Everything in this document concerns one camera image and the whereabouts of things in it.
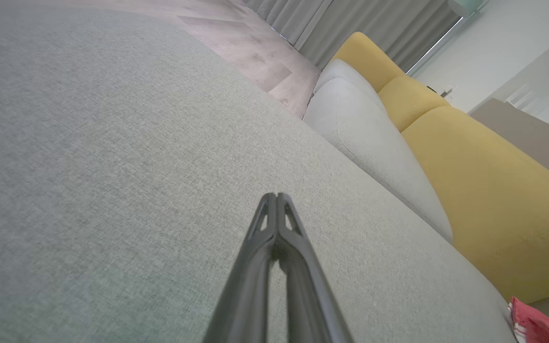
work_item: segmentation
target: yellow sofa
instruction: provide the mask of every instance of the yellow sofa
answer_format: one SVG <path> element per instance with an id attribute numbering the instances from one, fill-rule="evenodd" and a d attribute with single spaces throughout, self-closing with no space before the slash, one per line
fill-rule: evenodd
<path id="1" fill-rule="evenodd" d="M 453 246 L 503 297 L 549 297 L 549 170 L 406 76 L 363 33 L 334 59 L 377 91 L 444 207 Z"/>

